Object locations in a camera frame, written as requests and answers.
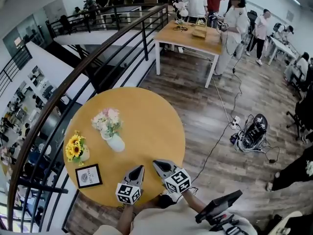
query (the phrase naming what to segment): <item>picture frame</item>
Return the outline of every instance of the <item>picture frame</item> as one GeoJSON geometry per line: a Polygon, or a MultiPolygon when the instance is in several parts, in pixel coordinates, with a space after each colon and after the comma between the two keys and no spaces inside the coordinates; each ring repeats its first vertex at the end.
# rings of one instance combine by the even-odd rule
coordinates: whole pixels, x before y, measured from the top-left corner
{"type": "Polygon", "coordinates": [[[92,164],[75,169],[78,188],[102,185],[99,165],[92,164]]]}

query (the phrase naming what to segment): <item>small vase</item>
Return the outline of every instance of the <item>small vase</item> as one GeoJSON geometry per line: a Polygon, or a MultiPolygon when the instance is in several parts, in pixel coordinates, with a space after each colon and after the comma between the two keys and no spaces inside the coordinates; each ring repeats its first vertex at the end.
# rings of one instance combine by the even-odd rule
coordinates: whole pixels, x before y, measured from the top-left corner
{"type": "Polygon", "coordinates": [[[113,134],[113,137],[106,137],[101,133],[101,137],[108,143],[109,147],[115,152],[121,152],[125,149],[125,143],[121,137],[117,134],[113,134]]]}
{"type": "Polygon", "coordinates": [[[84,147],[84,152],[83,152],[83,154],[79,157],[79,158],[80,158],[80,161],[82,161],[82,162],[88,160],[89,157],[90,157],[90,152],[89,152],[88,146],[84,144],[83,147],[84,147]]]}

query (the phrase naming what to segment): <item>backpack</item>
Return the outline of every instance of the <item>backpack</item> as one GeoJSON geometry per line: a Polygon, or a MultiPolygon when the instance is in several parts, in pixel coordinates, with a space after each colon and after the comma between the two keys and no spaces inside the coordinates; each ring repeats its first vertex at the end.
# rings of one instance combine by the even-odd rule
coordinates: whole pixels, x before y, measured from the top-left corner
{"type": "Polygon", "coordinates": [[[277,32],[277,31],[278,31],[278,29],[280,28],[280,26],[282,26],[282,24],[281,24],[281,23],[276,23],[276,24],[274,25],[273,30],[274,30],[275,32],[277,32]]]}

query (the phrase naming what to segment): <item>wooden floor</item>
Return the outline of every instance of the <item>wooden floor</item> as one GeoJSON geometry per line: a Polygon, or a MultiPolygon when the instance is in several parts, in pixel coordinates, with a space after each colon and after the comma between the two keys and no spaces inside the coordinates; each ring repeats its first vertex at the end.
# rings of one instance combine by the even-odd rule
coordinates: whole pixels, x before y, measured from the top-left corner
{"type": "MultiPolygon", "coordinates": [[[[243,94],[236,101],[233,116],[241,118],[242,127],[249,114],[266,116],[267,139],[272,146],[280,147],[278,162],[269,164],[264,154],[236,151],[229,141],[235,131],[227,128],[193,186],[199,188],[197,196],[206,203],[240,189],[243,195],[231,210],[263,228],[271,214],[285,216],[295,210],[311,213],[313,184],[295,183],[276,192],[265,191],[265,185],[273,179],[274,173],[299,157],[305,146],[302,141],[295,140],[294,127],[286,129],[291,123],[286,111],[294,112],[297,98],[283,83],[284,68],[276,62],[270,67],[260,67],[252,56],[255,53],[251,57],[243,55],[236,66],[243,94]]],[[[221,80],[216,81],[230,119],[240,84],[231,72],[236,62],[233,59],[221,80]]],[[[208,89],[204,88],[207,66],[205,59],[165,52],[161,56],[161,75],[157,76],[154,68],[141,85],[168,100],[179,114],[186,135],[183,166],[192,179],[228,124],[213,81],[208,89]]],[[[271,150],[268,157],[276,159],[277,152],[277,149],[271,150]]],[[[101,224],[115,225],[119,215],[117,210],[101,207],[79,194],[66,229],[77,235],[92,234],[101,224]]]]}

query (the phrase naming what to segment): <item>white pants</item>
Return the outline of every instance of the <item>white pants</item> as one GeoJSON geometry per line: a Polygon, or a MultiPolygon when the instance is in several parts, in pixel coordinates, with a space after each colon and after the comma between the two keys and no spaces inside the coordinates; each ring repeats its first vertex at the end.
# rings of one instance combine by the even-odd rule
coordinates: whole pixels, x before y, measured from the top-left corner
{"type": "Polygon", "coordinates": [[[222,34],[222,53],[217,61],[214,74],[222,75],[239,43],[231,35],[222,34]]]}

